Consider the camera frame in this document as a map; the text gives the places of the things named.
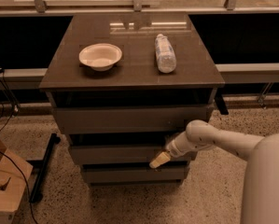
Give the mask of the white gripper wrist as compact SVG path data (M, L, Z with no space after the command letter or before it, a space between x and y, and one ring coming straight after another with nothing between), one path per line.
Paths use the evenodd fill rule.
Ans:
M185 154L196 151L195 145L188 140L185 132L175 133L166 138L164 149L149 164L149 167L156 169L171 160L171 156L179 158Z

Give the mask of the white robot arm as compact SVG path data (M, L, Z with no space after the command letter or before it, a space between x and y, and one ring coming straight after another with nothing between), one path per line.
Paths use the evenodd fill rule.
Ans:
M156 169L211 146L246 161L240 224L279 224L279 133L264 137L230 132L195 119L167 139L149 166Z

